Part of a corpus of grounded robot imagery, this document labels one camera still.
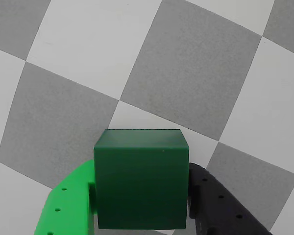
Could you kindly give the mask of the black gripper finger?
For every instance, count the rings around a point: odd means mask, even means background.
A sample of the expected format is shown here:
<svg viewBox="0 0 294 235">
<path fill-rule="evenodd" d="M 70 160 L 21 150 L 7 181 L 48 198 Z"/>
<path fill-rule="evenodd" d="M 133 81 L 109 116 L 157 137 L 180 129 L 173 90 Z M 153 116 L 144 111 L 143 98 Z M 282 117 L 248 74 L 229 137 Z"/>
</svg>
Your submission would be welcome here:
<svg viewBox="0 0 294 235">
<path fill-rule="evenodd" d="M 197 235 L 270 235 L 240 201 L 200 165 L 189 164 L 189 217 Z"/>
</svg>

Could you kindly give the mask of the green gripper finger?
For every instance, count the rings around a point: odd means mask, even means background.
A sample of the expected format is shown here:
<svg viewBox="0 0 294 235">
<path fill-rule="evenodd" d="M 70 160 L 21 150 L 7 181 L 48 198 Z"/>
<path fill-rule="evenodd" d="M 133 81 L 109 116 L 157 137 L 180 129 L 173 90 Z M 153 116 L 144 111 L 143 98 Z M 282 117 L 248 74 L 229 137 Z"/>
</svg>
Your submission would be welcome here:
<svg viewBox="0 0 294 235">
<path fill-rule="evenodd" d="M 96 209 L 94 160 L 88 160 L 49 193 L 36 235 L 93 235 Z"/>
</svg>

